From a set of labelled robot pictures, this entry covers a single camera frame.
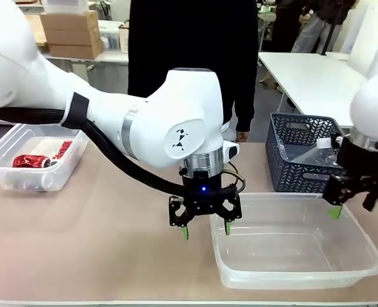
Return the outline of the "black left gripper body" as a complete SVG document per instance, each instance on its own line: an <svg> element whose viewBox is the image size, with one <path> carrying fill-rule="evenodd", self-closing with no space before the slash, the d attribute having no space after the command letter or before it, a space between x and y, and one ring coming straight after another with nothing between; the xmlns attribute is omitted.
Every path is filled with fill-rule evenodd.
<svg viewBox="0 0 378 307"><path fill-rule="evenodd" d="M181 168L179 175L186 189L186 194L181 198L191 200L193 207L220 207L230 195L239 193L237 169L223 169L211 176L206 170L190 173L187 168Z"/></svg>

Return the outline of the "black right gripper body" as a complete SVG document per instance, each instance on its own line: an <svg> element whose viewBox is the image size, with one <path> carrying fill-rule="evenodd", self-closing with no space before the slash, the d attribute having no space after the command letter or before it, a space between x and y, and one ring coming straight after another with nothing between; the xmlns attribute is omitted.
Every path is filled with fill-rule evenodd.
<svg viewBox="0 0 378 307"><path fill-rule="evenodd" d="M348 193L378 193L378 140L362 133L342 138L337 163L345 173L336 180Z"/></svg>

